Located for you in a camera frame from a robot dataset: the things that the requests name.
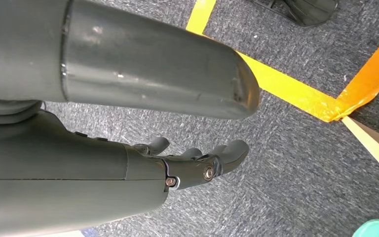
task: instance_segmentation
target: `orange tape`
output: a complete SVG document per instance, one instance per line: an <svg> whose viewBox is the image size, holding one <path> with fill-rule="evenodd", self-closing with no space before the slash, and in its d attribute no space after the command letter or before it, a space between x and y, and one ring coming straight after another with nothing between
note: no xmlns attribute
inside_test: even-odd
<svg viewBox="0 0 379 237"><path fill-rule="evenodd" d="M346 105L345 112L334 119L343 118L373 100L379 93L379 48L346 86L337 100Z"/></svg>
<svg viewBox="0 0 379 237"><path fill-rule="evenodd" d="M202 35L215 3L216 0L197 0L186 29ZM337 99L238 53L249 65L262 89L325 122L348 116L379 93L379 48Z"/></svg>

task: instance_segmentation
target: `metal screw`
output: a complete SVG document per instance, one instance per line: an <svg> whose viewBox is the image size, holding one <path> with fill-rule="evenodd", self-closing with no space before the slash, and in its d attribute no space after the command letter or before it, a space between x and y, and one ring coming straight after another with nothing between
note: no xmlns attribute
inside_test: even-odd
<svg viewBox="0 0 379 237"><path fill-rule="evenodd" d="M166 178L166 186L173 187L176 184L176 179L172 177Z"/></svg>
<svg viewBox="0 0 379 237"><path fill-rule="evenodd" d="M204 169L204 179L205 181L211 181L214 177L214 170L213 167L207 166Z"/></svg>

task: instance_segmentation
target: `teal object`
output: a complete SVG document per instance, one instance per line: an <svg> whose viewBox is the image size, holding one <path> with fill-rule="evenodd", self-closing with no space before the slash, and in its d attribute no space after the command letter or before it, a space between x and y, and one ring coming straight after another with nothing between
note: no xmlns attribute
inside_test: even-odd
<svg viewBox="0 0 379 237"><path fill-rule="evenodd" d="M364 223L355 231L353 237L379 237L379 219Z"/></svg>

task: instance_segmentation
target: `robotic hand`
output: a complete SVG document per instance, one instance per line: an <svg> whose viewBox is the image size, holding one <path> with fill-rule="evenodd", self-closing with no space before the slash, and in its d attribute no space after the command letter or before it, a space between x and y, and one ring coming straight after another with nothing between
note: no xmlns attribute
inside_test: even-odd
<svg viewBox="0 0 379 237"><path fill-rule="evenodd" d="M146 212L248 153L237 140L159 156L65 129L43 100L245 118L259 87L231 48L85 0L0 0L0 236L77 230Z"/></svg>

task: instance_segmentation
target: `gray robot arm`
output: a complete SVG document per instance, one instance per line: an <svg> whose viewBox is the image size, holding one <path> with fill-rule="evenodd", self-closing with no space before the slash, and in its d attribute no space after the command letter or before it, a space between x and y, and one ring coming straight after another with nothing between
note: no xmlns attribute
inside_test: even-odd
<svg viewBox="0 0 379 237"><path fill-rule="evenodd" d="M259 88L234 50L176 27L85 0L0 0L0 100L240 119Z"/></svg>
<svg viewBox="0 0 379 237"><path fill-rule="evenodd" d="M153 210L169 190L207 183L249 150L234 141L205 155L156 156L168 145L89 138L45 111L0 125L0 236L77 230Z"/></svg>
<svg viewBox="0 0 379 237"><path fill-rule="evenodd" d="M0 0L0 236L86 228L155 209L234 170L248 146L159 156L67 131L41 101L245 118L255 77L229 47L85 0Z"/></svg>

